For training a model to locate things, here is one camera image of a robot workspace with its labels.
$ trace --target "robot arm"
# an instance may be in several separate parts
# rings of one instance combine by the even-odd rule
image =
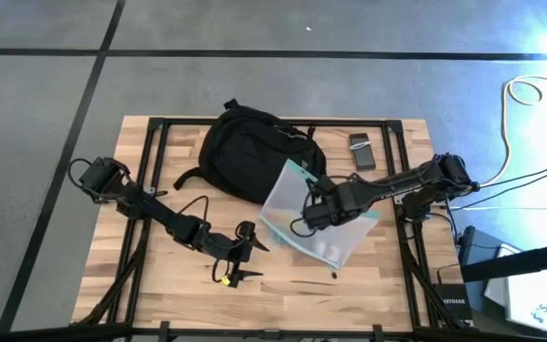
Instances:
[[[461,157],[435,155],[420,166],[376,181],[366,181],[353,174],[348,181],[335,184],[324,176],[310,185],[311,205],[303,210],[303,220],[310,229],[325,229],[358,218],[374,202],[393,196],[403,197],[403,215],[408,220],[422,220],[434,201],[450,200],[466,192],[479,190],[470,180]]]
[[[117,211],[130,219],[151,218],[161,223],[173,240],[186,248],[211,256],[216,260],[227,260],[234,264],[227,275],[228,286],[236,287],[245,276],[260,276],[258,273],[238,269],[240,262],[248,262],[253,247],[263,251],[255,235],[255,224],[239,223],[236,239],[231,240],[219,233],[210,233],[211,225],[202,218],[172,211],[156,199],[157,194],[148,194],[129,177],[128,168],[110,158],[97,158],[76,183],[95,203],[110,200],[117,202]]]

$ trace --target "smartphone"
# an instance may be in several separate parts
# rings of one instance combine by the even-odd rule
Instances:
[[[356,133],[349,135],[349,146],[366,142],[368,142],[367,133]],[[353,155],[353,161],[356,164],[356,169],[358,171],[375,169],[375,158],[372,155],[372,147],[370,144],[367,144],[362,148],[351,150],[351,154]]]

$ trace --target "black cable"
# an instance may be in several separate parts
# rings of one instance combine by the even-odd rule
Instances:
[[[72,160],[68,164],[68,169],[66,170],[66,176],[71,181],[71,183],[75,185],[75,187],[77,187],[78,189],[82,189],[82,185],[80,185],[77,181],[75,181],[75,179],[73,178],[73,175],[71,175],[71,168],[73,167],[73,164],[76,162],[85,162],[88,166],[92,166],[92,163],[89,160],[85,160],[84,158],[78,158],[78,159]]]
[[[444,196],[444,204],[446,204],[446,213],[450,217],[451,221],[451,230],[453,231],[453,243],[457,245],[457,225],[455,224],[455,218],[453,218],[453,213],[449,209],[450,205],[448,203],[448,196]]]
[[[495,197],[501,196],[501,195],[503,195],[503,194],[505,194],[505,193],[507,193],[507,192],[509,192],[509,191],[516,190],[516,189],[519,189],[519,188],[521,188],[521,187],[523,187],[523,186],[527,186],[527,185],[533,184],[533,183],[536,182],[536,181],[541,181],[541,180],[545,179],[546,177],[547,177],[547,175],[541,176],[541,177],[536,178],[536,179],[534,179],[534,180],[527,181],[527,182],[524,183],[524,184],[521,184],[521,185],[518,185],[518,186],[514,186],[514,187],[511,187],[511,188],[509,188],[509,189],[505,189],[505,190],[501,191],[500,193],[495,194],[495,195],[493,195],[493,196],[490,196],[490,197],[488,197],[488,198],[486,198],[486,199],[481,199],[481,200],[475,201],[475,202],[473,202],[473,203],[464,205],[464,206],[462,206],[462,207],[459,207],[459,208],[456,208],[456,209],[451,209],[450,211],[462,210],[462,209],[471,207],[472,205],[476,205],[476,204],[482,203],[482,202],[484,202],[484,201],[486,201],[486,200],[494,199]]]
[[[315,235],[315,232],[317,232],[318,230],[317,229],[314,229],[312,230],[309,234],[307,235],[303,235],[303,234],[299,234],[297,233],[294,228],[292,228],[294,226],[295,223],[297,223],[298,221],[300,220],[303,220],[303,218],[296,218],[294,219],[292,222],[291,222],[291,225],[289,226],[289,228],[291,228],[291,232],[293,232],[296,236],[298,237],[301,237],[301,238],[311,238]]]
[[[442,269],[445,269],[445,268],[448,268],[448,267],[453,267],[453,266],[459,266],[459,262],[456,262],[454,264],[450,264],[450,265],[444,265],[443,267],[439,267],[438,270],[436,270],[436,277],[438,278],[438,284],[439,285],[443,285],[443,278],[441,277],[441,270]]]
[[[208,218],[208,205],[210,204],[210,199],[208,198],[208,196],[206,195],[202,195],[202,196],[198,196],[194,199],[192,199],[189,203],[187,203],[187,205],[185,205],[182,209],[180,209],[178,212],[177,212],[177,215],[180,215],[182,214],[185,210],[187,210],[190,206],[194,205],[198,200],[205,200],[205,204],[204,204],[204,214],[202,215],[202,220],[206,221],[206,219]],[[241,226],[241,223],[238,224],[238,226],[236,227],[236,237],[239,238],[239,227]],[[248,239],[248,236],[244,236],[242,237],[242,239],[232,245],[231,247],[225,247],[225,246],[221,246],[219,244],[217,244],[216,242],[214,242],[209,236],[208,234],[206,234],[206,239],[215,247],[219,248],[219,249],[222,249],[222,250],[232,250],[236,247],[239,247],[242,243],[244,243],[246,241],[246,239]]]
[[[478,247],[478,248],[482,248],[482,249],[494,249],[494,250],[497,250],[497,249],[501,248],[501,249],[504,249],[504,250],[506,250],[506,251],[508,251],[508,252],[510,252],[510,253],[512,253],[512,254],[515,254],[515,253],[516,253],[515,251],[513,251],[513,250],[511,250],[511,249],[509,249],[509,248],[507,248],[507,247],[505,247],[505,246],[501,246],[501,245],[500,245],[500,246],[481,246],[481,245],[479,245],[479,244],[470,243],[469,245],[467,245],[467,246],[465,246],[465,247],[463,247],[463,248],[468,248],[468,247]],[[436,277],[438,278],[438,283],[441,284],[441,285],[443,284],[443,279],[442,279],[442,277],[441,277],[441,270],[442,270],[442,269],[445,269],[445,268],[448,268],[448,267],[457,266],[457,265],[459,265],[459,263],[454,263],[454,264],[450,264],[450,265],[445,265],[445,266],[443,266],[443,267],[440,267],[438,270],[436,270]]]
[[[501,185],[501,184],[504,184],[504,183],[507,183],[507,182],[510,182],[510,181],[522,180],[522,179],[524,179],[524,178],[537,176],[537,175],[542,174],[542,173],[544,173],[544,172],[547,172],[547,169],[544,169],[544,170],[541,170],[541,171],[537,171],[537,172],[534,172],[534,173],[532,173],[532,174],[528,174],[528,175],[524,175],[524,176],[512,178],[512,179],[510,179],[510,180],[498,181],[498,182],[493,183],[493,184],[483,185],[483,186],[481,186],[481,188],[490,187],[490,186],[496,186],[496,185]]]
[[[92,201],[97,203],[97,204],[103,204],[103,203],[107,203],[109,200],[115,200],[116,198],[119,198],[121,197],[122,195],[121,194],[101,194],[101,193],[97,193],[96,191],[94,190],[91,190],[91,189],[85,189],[82,187],[82,185],[80,183],[78,183],[77,181],[75,181],[75,179],[73,178],[73,175],[71,175],[71,168],[73,167],[73,165],[76,163],[76,162],[85,162],[86,164],[88,164],[88,166],[92,166],[92,162],[84,159],[84,158],[77,158],[77,159],[74,159],[73,161],[71,161],[68,165],[68,169],[66,170],[66,177],[68,178],[68,180],[75,186],[77,187],[78,189],[82,190],[82,191],[87,191],[88,193],[90,193],[91,197],[92,197]],[[128,181],[132,181],[130,179],[130,177],[128,176],[128,174],[123,171],[123,175],[128,179]]]
[[[443,215],[443,214],[439,214],[439,213],[429,213],[428,215],[430,215],[430,216],[435,216],[435,217],[439,217],[439,218],[443,218],[443,219],[445,219],[449,224],[452,224],[451,218],[448,218],[448,217],[446,217],[446,216]]]
[[[206,196],[206,195],[198,196],[198,197],[192,199],[189,203],[187,203],[187,205],[185,205],[182,209],[180,209],[177,212],[177,215],[182,214],[190,206],[194,205],[198,200],[205,200],[206,201],[206,203],[204,204],[204,214],[202,215],[202,219],[206,220],[206,216],[208,215],[208,204],[210,203],[210,199],[208,199],[208,196]]]
[[[227,269],[225,270],[225,275],[223,275],[220,279],[217,279],[217,267],[218,267],[219,261],[220,259],[215,260],[215,263],[213,264],[213,272],[210,273],[210,277],[213,279],[214,282],[220,282],[223,276],[226,276],[229,274],[229,260],[225,260],[227,261]]]

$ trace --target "concrete floor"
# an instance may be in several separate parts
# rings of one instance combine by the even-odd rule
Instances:
[[[114,7],[0,1],[0,48],[98,48]],[[547,1],[127,0],[111,48],[547,53]],[[0,56],[0,314],[94,59]],[[236,97],[280,116],[425,118],[435,150],[462,155],[485,181],[503,160],[502,84],[521,74],[547,75],[547,62],[107,57],[74,156],[111,155],[124,115],[217,115]],[[508,178],[547,166],[544,91],[540,106],[509,104]],[[547,206],[547,181],[486,205]],[[68,323],[97,212],[63,184],[15,330]],[[547,211],[456,221],[547,245]]]

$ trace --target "butcher block tabletop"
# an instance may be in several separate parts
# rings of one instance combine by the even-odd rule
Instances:
[[[148,121],[148,116],[126,116],[123,120],[114,158],[127,164],[133,177],[139,169]],[[425,120],[402,122],[410,166],[429,161],[433,151]],[[241,268],[264,275],[248,277],[236,289],[215,283],[211,280],[212,257],[178,245],[160,224],[152,221],[135,327],[157,328],[161,321],[169,321],[175,329],[369,331],[372,325],[380,324],[387,332],[412,331],[392,199],[373,205],[372,210],[381,215],[379,223],[356,245],[335,279],[326,264],[275,239],[259,218],[260,205],[224,194],[201,178],[191,178],[179,191],[173,188],[183,172],[198,166],[199,150],[208,129],[208,125],[169,128],[158,187],[168,194],[158,199],[178,211],[190,200],[208,196],[211,232],[230,238],[242,220],[256,223],[257,237],[270,252],[254,249],[251,260],[242,263]],[[348,135],[352,133],[368,133],[377,164],[375,171],[360,175],[370,181],[387,176],[379,127],[318,127],[313,138],[327,157],[328,174],[349,175],[354,171],[348,149]],[[393,138],[392,135],[399,171],[400,159]],[[159,130],[154,137],[145,184],[150,182],[158,140]],[[203,202],[198,202],[185,214],[201,217],[202,211]],[[126,217],[115,211],[115,203],[101,207],[73,321],[86,316],[113,283],[125,224]],[[406,229],[411,236],[410,228]],[[137,224],[135,244],[140,230],[141,224]],[[423,235],[430,274],[436,279],[439,267],[458,262],[451,230],[446,220],[433,217],[424,222]],[[224,263],[220,263],[219,274],[224,268]],[[444,268],[442,275],[445,283],[462,282],[458,267]],[[123,289],[118,321],[123,321],[125,315],[130,282]],[[416,280],[415,288],[422,324],[426,324],[423,291]]]

